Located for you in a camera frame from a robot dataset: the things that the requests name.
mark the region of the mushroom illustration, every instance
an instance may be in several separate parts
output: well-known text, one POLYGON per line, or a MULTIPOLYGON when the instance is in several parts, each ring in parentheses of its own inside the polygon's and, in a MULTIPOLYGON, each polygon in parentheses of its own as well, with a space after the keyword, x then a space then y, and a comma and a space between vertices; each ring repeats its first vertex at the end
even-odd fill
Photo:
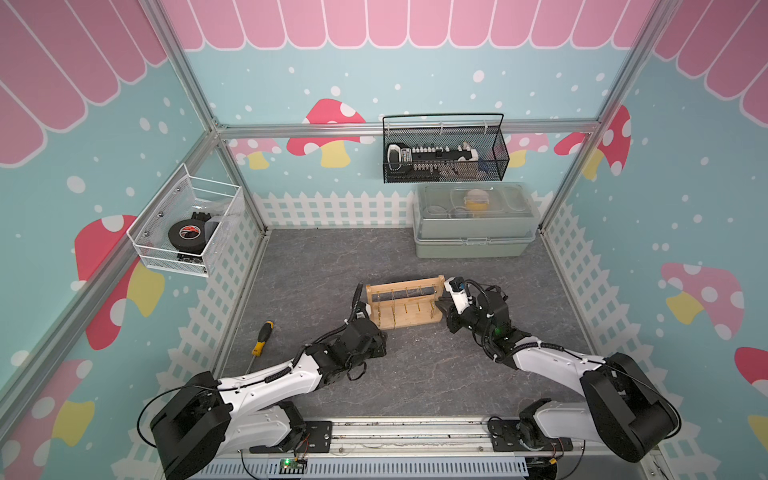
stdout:
POLYGON ((758 392, 768 396, 768 352, 743 346, 733 357, 736 368, 758 392))
MULTIPOLYGON (((584 142, 586 134, 573 133, 554 146, 554 152, 558 155, 570 155, 578 151, 584 142)), ((608 126, 597 148, 592 152, 581 174, 589 180, 595 181, 598 177, 598 166, 606 159, 613 175, 618 175, 627 164, 629 148, 632 142, 632 122, 629 110, 623 105, 616 113, 614 120, 608 126)))
POLYGON ((263 170, 270 166, 270 162, 264 158, 264 153, 280 154, 283 151, 272 138, 241 138, 232 139, 228 143, 232 155, 238 165, 245 165, 245 159, 248 159, 248 166, 251 170, 263 170))
POLYGON ((549 150, 549 138, 546 134, 511 134, 506 138, 509 164, 507 167, 522 167, 525 165, 525 153, 537 151, 544 153, 549 150))
MULTIPOLYGON (((135 218, 128 215, 105 217, 80 230, 74 239, 79 280, 72 283, 73 290, 91 278, 135 218)), ((127 300, 133 301, 141 315, 147 317, 154 311, 164 288, 163 274, 151 272, 137 258, 86 327, 85 335, 91 348, 105 349, 118 337, 127 300)))
POLYGON ((729 340, 739 331, 744 318, 744 295, 739 280, 731 272, 665 263, 661 276, 664 281, 659 286, 671 285, 682 290, 680 295, 667 299, 667 305, 681 323, 690 325, 696 315, 706 310, 721 339, 729 340))
POLYGON ((5 480, 38 480, 45 471, 51 440, 77 445, 94 418, 93 402, 67 400, 93 367, 91 360, 63 362, 2 446, 5 480))
MULTIPOLYGON (((354 108, 338 100, 324 98, 318 101, 302 121, 304 124, 364 124, 366 121, 354 108)), ((325 168, 344 168, 351 161, 344 149, 344 141, 372 144, 373 137, 319 137, 291 138, 288 151, 298 157, 311 154, 318 148, 323 151, 320 165, 325 168)))

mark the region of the gray storage box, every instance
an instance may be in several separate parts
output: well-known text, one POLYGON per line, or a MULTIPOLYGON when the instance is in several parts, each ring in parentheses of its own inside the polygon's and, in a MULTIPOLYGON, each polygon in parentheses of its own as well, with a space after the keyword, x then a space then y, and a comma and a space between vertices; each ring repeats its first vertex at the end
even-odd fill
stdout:
POLYGON ((425 184, 413 233, 421 258, 516 257, 536 238, 538 209, 524 184, 425 184))

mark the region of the gray floor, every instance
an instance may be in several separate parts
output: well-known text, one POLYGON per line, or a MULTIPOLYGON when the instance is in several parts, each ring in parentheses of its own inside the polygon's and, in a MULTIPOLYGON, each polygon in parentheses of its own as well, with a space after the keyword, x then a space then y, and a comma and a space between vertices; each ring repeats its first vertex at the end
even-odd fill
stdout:
MULTIPOLYGON (((272 338, 253 370, 283 362, 349 315, 358 282, 463 276, 498 284, 513 323, 548 342, 587 352, 587 343, 541 240, 517 258, 424 260, 410 229, 274 230, 224 369, 243 374, 266 320, 272 338)), ((492 363, 467 330, 445 322, 389 330, 387 355, 346 379, 293 401, 305 418, 384 415, 517 415, 541 398, 579 401, 544 377, 492 363)))

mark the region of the black tape roll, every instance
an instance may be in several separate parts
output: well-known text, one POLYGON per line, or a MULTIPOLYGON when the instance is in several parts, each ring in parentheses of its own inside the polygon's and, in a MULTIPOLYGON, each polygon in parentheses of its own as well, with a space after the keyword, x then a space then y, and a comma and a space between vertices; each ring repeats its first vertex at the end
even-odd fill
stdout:
POLYGON ((202 220, 182 220, 168 230, 168 240, 177 250, 200 255, 205 248, 205 222, 202 220))

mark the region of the wire basket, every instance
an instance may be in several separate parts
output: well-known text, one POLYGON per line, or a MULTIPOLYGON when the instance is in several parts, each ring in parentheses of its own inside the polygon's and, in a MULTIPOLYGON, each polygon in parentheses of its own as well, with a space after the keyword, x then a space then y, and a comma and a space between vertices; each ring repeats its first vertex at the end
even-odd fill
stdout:
POLYGON ((503 120, 504 114, 383 117, 384 183, 502 180, 509 164, 503 120))
POLYGON ((127 235, 147 268, 207 277, 243 219, 245 201, 237 185, 189 175, 182 164, 128 228, 127 235), (221 220, 202 253, 182 253, 168 238, 168 230, 195 212, 217 205, 221 220))

